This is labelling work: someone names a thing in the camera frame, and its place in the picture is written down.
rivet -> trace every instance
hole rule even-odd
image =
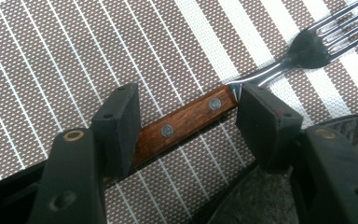
[[[333,133],[329,130],[326,130],[326,129],[317,129],[317,130],[315,130],[315,133],[320,135],[321,137],[327,138],[327,139],[334,139],[337,137],[335,133]]]
[[[209,107],[210,107],[212,110],[216,110],[216,109],[220,108],[220,106],[222,106],[222,102],[220,102],[220,100],[217,99],[217,98],[213,98],[213,99],[209,102]]]
[[[161,133],[164,137],[171,137],[173,135],[173,127],[166,124],[161,128]]]
[[[84,136],[84,133],[82,131],[74,130],[74,131],[66,133],[63,136],[63,140],[65,140],[67,142],[73,142],[73,141],[79,140],[83,136]]]

table surface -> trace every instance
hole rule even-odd
[[[140,86],[142,125],[279,59],[296,34],[352,0],[10,0],[0,4],[0,179],[89,127],[112,90]],[[358,113],[358,49],[268,87],[303,128]],[[186,223],[254,158],[236,111],[108,186],[108,220]]]

